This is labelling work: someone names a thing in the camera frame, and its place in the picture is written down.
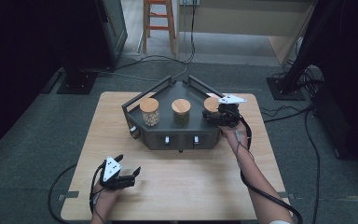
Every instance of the power cable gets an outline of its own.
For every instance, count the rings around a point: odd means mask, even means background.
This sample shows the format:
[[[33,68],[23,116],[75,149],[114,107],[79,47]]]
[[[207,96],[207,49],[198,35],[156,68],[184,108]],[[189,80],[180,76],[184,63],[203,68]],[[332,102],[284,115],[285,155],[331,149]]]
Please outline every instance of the power cable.
[[[293,106],[291,106],[291,105],[283,105],[283,106],[279,107],[278,109],[272,109],[272,110],[266,109],[266,108],[263,108],[263,107],[260,107],[260,112],[261,112],[262,114],[265,114],[265,115],[269,116],[269,117],[275,117],[281,110],[283,110],[283,109],[288,109],[288,108],[294,109],[294,110],[297,111],[297,112],[301,111],[301,110],[299,110],[299,109],[297,109],[297,108],[295,108],[295,107],[293,107]],[[261,110],[266,110],[266,111],[268,111],[268,112],[274,112],[274,113],[273,113],[273,114],[269,114],[269,113],[264,112],[264,111],[261,111]]]
[[[320,191],[320,179],[321,179],[321,157],[319,155],[318,148],[316,147],[315,143],[313,142],[312,138],[310,137],[310,132],[308,130],[308,123],[307,123],[307,117],[310,111],[307,111],[304,118],[305,123],[305,129],[307,132],[307,136],[310,140],[310,143],[313,146],[313,149],[315,150],[316,155],[316,193],[315,193],[315,205],[313,208],[313,217],[312,217],[312,223],[316,223],[316,217],[318,215],[318,206],[319,206],[319,191]]]
[[[53,184],[51,185],[50,187],[50,190],[48,191],[48,210],[51,214],[51,216],[56,219],[58,222],[62,223],[62,224],[69,224],[69,222],[66,222],[65,220],[63,220],[62,218],[60,217],[57,217],[57,215],[54,214],[52,208],[51,208],[51,194],[52,194],[52,191],[54,189],[54,186],[57,184],[57,181],[66,173],[68,172],[70,169],[74,168],[77,166],[77,163],[71,165],[70,167],[66,168],[64,171],[62,171],[59,176],[54,180]]]
[[[300,114],[305,113],[305,112],[307,112],[307,111],[311,111],[312,109],[313,109],[313,106],[310,105],[310,106],[308,106],[307,108],[302,109],[302,110],[298,111],[298,112],[295,113],[295,114],[292,114],[292,115],[289,115],[289,116],[285,116],[285,117],[282,117],[282,118],[278,118],[278,119],[268,119],[268,120],[264,120],[264,123],[269,123],[269,122],[272,122],[272,121],[283,120],[283,119],[289,119],[289,118],[291,118],[291,117],[300,115]]]
[[[182,64],[184,64],[186,66],[186,68],[185,68],[185,70],[183,72],[181,72],[178,75],[173,76],[173,78],[177,78],[177,77],[181,76],[182,74],[184,74],[187,71],[187,66],[193,61],[194,55],[195,55],[195,52],[196,52],[196,48],[195,48],[195,45],[194,45],[194,36],[193,36],[193,34],[194,34],[193,31],[194,31],[194,21],[195,21],[194,18],[195,18],[195,13],[196,13],[196,6],[193,5],[192,9],[193,9],[193,11],[192,11],[191,35],[190,35],[190,43],[191,43],[192,50],[191,50],[191,55],[186,60],[179,61],[177,59],[173,59],[173,58],[162,56],[162,55],[149,55],[149,56],[146,56],[146,57],[142,58],[141,60],[139,60],[137,62],[128,63],[128,64],[118,66],[118,67],[115,68],[115,71],[117,71],[119,69],[129,67],[129,66],[136,65],[138,63],[167,62],[167,61],[169,62],[169,61],[172,61],[172,62],[182,63]],[[109,71],[104,71],[104,70],[91,70],[91,71],[88,71],[88,72],[113,74],[113,75],[119,75],[119,76],[123,76],[123,77],[137,78],[137,79],[146,80],[146,81],[155,81],[155,79],[143,79],[143,78],[138,78],[138,77],[125,76],[125,75],[121,75],[121,74],[118,74],[118,73],[115,73],[115,72],[109,72]]]

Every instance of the wooden jar lid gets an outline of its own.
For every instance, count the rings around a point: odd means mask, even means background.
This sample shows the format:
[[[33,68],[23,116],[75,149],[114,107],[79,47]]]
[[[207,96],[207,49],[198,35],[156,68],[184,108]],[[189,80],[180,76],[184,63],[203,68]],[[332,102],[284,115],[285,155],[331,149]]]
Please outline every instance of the wooden jar lid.
[[[172,110],[177,114],[185,114],[190,110],[191,104],[185,99],[177,99],[172,102]]]
[[[206,98],[204,101],[204,107],[206,110],[208,110],[210,113],[217,113],[217,107],[219,107],[219,102],[217,102],[216,97],[209,97]]]
[[[145,113],[155,112],[158,109],[158,101],[154,98],[147,98],[141,102],[140,107]]]

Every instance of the black curtain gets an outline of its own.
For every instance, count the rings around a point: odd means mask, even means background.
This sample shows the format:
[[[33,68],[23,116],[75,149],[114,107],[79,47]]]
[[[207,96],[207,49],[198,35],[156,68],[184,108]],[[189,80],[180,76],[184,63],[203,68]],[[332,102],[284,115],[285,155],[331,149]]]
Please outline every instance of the black curtain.
[[[0,139],[61,67],[36,18],[24,1],[0,0]]]
[[[319,26],[326,9],[335,1],[324,25]],[[317,2],[299,57],[289,73],[298,74],[311,64],[321,69],[324,87],[350,125],[345,145],[358,157],[358,0]]]

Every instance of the forearm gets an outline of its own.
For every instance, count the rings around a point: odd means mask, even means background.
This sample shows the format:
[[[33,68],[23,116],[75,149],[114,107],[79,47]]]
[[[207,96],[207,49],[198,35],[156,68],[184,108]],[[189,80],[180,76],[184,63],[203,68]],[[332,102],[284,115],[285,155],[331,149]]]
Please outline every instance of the forearm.
[[[275,198],[280,199],[278,192],[270,185],[258,169],[253,157],[245,148],[241,146],[238,148],[237,160],[242,173],[249,184],[263,190]],[[249,189],[249,194],[251,196],[252,204],[259,223],[270,223],[273,220],[282,220],[293,223],[293,219],[290,216],[289,211],[285,208],[277,205],[269,199],[266,199],[251,189]]]
[[[96,204],[94,204],[91,224],[104,224],[107,221],[109,212],[116,203],[117,197],[121,191],[122,189],[102,190],[98,196],[94,196],[94,198],[96,198]]]
[[[242,173],[249,184],[263,190],[275,198],[280,199],[278,192],[273,188],[257,167],[252,154],[249,152],[246,128],[239,123],[235,128],[221,127],[224,136],[237,157]],[[249,189],[252,204],[259,223],[270,223],[273,220],[282,220],[293,223],[287,209],[266,199]]]

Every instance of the glass jar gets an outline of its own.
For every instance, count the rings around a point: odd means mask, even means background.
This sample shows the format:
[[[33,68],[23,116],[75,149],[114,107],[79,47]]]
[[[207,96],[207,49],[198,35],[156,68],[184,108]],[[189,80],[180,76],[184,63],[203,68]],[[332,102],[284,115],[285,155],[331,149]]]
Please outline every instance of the glass jar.
[[[172,102],[173,122],[179,126],[185,126],[190,121],[191,103],[185,99],[177,99]]]
[[[144,99],[140,103],[142,115],[146,126],[155,126],[159,122],[158,100],[154,98]]]

